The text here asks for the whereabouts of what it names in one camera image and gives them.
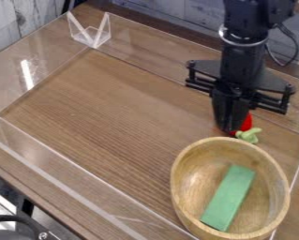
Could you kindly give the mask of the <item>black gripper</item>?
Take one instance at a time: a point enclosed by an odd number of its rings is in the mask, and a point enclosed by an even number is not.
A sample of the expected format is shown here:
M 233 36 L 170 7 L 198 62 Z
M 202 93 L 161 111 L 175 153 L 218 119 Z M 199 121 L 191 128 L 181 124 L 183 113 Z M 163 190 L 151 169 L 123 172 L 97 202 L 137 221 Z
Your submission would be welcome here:
M 250 52 L 224 52 L 222 60 L 189 60 L 186 87 L 212 97 L 216 123 L 237 131 L 250 110 L 285 114 L 296 87 L 256 60 Z

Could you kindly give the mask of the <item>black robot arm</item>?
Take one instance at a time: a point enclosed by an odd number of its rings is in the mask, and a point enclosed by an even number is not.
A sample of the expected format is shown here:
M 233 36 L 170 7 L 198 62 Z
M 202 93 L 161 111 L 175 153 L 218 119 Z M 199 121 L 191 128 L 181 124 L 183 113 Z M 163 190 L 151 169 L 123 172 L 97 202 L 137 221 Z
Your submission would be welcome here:
M 224 42 L 220 60 L 190 60 L 186 86 L 206 92 L 217 126 L 226 132 L 241 129 L 250 111 L 261 108 L 285 114 L 296 86 L 270 73 L 270 30 L 293 33 L 284 22 L 293 16 L 298 0 L 224 0 Z

